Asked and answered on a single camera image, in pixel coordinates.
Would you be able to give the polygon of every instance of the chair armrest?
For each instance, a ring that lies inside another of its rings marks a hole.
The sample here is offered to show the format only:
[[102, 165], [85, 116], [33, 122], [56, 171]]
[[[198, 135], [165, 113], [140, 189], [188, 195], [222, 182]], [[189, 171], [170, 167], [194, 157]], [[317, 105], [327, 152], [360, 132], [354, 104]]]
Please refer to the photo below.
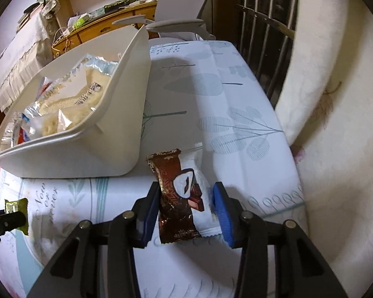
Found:
[[208, 33], [202, 25], [204, 21], [201, 19], [163, 20], [148, 24], [146, 30], [154, 33], [194, 33], [203, 40], [215, 40], [215, 36]]
[[123, 19], [116, 20], [112, 22], [113, 25], [132, 25], [134, 23], [146, 23], [147, 19], [145, 19], [145, 14], [138, 14], [131, 17], [126, 17]]

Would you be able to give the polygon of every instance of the chair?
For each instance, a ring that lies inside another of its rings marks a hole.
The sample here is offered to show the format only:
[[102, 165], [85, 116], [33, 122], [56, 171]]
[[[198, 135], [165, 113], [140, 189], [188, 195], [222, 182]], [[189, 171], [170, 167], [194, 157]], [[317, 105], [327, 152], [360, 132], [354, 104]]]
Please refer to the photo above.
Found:
[[146, 24], [146, 29], [159, 33], [159, 38], [150, 39], [150, 45], [193, 40], [214, 40], [204, 21], [198, 19], [207, 0], [158, 0], [155, 21], [145, 15], [136, 15], [113, 22], [113, 25]]

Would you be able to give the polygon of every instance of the tablecloth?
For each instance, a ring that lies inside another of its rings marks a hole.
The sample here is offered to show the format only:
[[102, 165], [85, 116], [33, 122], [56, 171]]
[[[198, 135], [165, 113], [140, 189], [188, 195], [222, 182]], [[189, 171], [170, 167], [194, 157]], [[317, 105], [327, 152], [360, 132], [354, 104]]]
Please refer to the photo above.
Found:
[[[130, 173], [22, 180], [1, 171], [0, 209], [4, 199], [29, 200], [29, 236], [16, 230], [0, 242], [0, 279], [11, 293], [25, 297], [79, 221], [109, 221], [146, 195], [155, 180], [147, 155], [189, 149], [198, 142], [204, 146], [202, 172], [211, 185], [221, 181], [244, 208], [270, 221], [294, 219], [306, 230], [303, 194], [285, 135], [235, 47], [225, 41], [191, 41], [154, 46], [150, 53], [140, 159]], [[232, 297], [240, 253], [228, 248], [221, 235], [162, 245], [156, 225], [147, 248], [134, 250], [141, 295]]]

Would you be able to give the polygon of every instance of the metal screw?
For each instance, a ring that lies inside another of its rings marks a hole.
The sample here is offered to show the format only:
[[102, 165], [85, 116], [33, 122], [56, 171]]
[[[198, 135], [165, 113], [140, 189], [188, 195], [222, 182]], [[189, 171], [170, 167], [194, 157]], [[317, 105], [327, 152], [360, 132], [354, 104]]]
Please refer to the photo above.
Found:
[[129, 219], [132, 219], [134, 217], [134, 212], [133, 211], [125, 211], [122, 215], [126, 220], [129, 220]]
[[250, 211], [243, 211], [241, 214], [240, 214], [240, 217], [243, 221], [247, 221], [247, 220], [251, 220], [253, 218], [253, 213], [250, 212]]
[[91, 222], [89, 220], [83, 220], [79, 223], [79, 227], [83, 230], [85, 228], [90, 227]]
[[287, 220], [286, 223], [285, 223], [285, 225], [288, 228], [295, 228], [297, 226], [297, 224], [295, 223], [295, 221], [292, 221], [292, 220]]

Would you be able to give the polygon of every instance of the beige curtain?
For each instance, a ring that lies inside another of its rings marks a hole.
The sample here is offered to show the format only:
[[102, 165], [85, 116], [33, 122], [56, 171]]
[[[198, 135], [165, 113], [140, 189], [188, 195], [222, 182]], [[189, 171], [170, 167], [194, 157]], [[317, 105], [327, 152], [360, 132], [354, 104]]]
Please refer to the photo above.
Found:
[[350, 298], [373, 281], [373, 15], [362, 0], [299, 0], [276, 108], [309, 234]]

